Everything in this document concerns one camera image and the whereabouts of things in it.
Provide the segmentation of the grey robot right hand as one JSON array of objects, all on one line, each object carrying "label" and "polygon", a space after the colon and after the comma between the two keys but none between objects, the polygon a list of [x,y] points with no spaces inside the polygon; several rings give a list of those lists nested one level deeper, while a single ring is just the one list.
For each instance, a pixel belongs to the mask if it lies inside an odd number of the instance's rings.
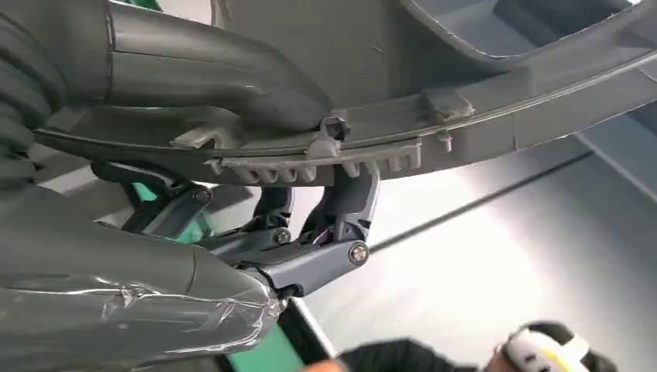
[{"label": "grey robot right hand", "polygon": [[70,103],[216,105],[316,126],[322,92],[261,43],[111,1],[1,3],[1,369],[91,371],[239,352],[356,267],[350,241],[264,269],[100,226],[33,183],[33,132]]}]

